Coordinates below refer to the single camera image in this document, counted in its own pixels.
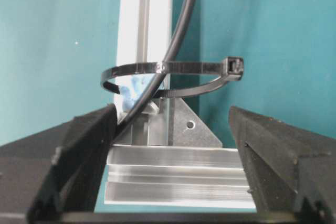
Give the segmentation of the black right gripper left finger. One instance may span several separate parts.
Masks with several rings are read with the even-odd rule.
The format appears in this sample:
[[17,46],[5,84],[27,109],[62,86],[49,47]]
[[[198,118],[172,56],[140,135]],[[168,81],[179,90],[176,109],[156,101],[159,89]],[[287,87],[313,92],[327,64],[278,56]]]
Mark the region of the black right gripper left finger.
[[1,146],[1,223],[111,223],[94,212],[113,104]]

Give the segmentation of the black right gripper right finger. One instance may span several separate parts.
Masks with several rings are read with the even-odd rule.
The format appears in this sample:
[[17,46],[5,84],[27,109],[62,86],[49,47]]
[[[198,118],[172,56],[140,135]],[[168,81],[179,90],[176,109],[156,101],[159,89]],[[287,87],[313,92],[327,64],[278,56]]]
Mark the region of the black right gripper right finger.
[[335,223],[335,139],[237,106],[228,120],[258,212]]

